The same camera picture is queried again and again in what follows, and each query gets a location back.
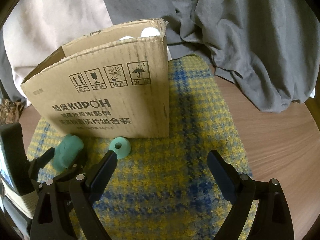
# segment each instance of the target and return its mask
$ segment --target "metal screw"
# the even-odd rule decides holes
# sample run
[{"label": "metal screw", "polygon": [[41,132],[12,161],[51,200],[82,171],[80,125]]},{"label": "metal screw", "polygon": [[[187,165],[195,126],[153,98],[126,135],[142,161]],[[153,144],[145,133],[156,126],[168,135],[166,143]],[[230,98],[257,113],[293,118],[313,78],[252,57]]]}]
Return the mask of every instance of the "metal screw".
[{"label": "metal screw", "polygon": [[272,182],[273,185],[278,185],[279,184],[279,181],[277,179],[272,179],[271,182]]},{"label": "metal screw", "polygon": [[242,180],[248,180],[248,179],[249,179],[249,176],[248,176],[247,174],[242,173],[242,174],[240,175],[240,179],[242,179]]},{"label": "metal screw", "polygon": [[83,180],[84,179],[84,175],[83,174],[79,174],[76,176],[77,180]]},{"label": "metal screw", "polygon": [[45,182],[47,185],[51,185],[53,183],[53,179],[48,179],[46,182]]}]

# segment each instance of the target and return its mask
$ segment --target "cardboard box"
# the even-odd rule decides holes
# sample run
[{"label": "cardboard box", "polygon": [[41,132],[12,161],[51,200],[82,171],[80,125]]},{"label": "cardboard box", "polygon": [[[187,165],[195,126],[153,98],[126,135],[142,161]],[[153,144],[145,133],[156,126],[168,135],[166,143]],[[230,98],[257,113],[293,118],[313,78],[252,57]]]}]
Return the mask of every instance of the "cardboard box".
[{"label": "cardboard box", "polygon": [[[160,36],[140,38],[146,27]],[[40,63],[21,88],[62,134],[167,137],[165,27],[162,19],[139,20],[83,36]],[[139,38],[118,41],[127,35]]]}]

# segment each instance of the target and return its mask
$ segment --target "gray cloth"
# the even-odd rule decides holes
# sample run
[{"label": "gray cloth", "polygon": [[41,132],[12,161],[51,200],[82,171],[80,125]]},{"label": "gray cloth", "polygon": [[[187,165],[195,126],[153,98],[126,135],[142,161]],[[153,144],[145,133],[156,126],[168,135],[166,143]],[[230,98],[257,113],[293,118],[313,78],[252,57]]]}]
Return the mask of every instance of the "gray cloth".
[{"label": "gray cloth", "polygon": [[9,99],[13,102],[26,102],[13,83],[12,69],[4,48],[2,30],[0,30],[0,102]]},{"label": "gray cloth", "polygon": [[172,58],[195,51],[206,57],[204,44],[216,75],[237,83],[261,111],[304,102],[316,84],[320,24],[304,0],[104,1],[114,24],[169,21]]}]

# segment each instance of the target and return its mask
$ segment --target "rug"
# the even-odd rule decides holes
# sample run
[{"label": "rug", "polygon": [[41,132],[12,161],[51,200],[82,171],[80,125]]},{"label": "rug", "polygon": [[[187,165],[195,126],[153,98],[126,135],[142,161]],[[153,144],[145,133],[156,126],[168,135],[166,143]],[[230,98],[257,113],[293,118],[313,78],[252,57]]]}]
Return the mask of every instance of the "rug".
[{"label": "rug", "polygon": [[[113,240],[213,239],[231,208],[212,177],[206,157],[217,149],[239,173],[252,176],[243,144],[208,65],[191,55],[169,62],[169,138],[129,139],[130,155],[118,161],[94,209]],[[56,147],[63,136],[43,118],[28,158]],[[108,150],[109,138],[83,138],[88,169]],[[56,175],[51,164],[39,180]],[[239,239],[246,239],[256,205]],[[71,212],[75,231],[83,233]]]}]

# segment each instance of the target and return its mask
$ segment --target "screen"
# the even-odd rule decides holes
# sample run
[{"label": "screen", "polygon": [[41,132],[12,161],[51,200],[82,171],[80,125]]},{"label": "screen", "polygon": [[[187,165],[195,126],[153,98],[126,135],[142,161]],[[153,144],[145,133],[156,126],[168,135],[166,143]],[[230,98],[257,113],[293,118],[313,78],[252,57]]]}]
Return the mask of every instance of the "screen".
[{"label": "screen", "polygon": [[4,158],[4,152],[3,152],[1,141],[0,141],[0,172],[4,180],[7,182],[7,184],[13,188],[10,173],[8,172],[7,163]]}]

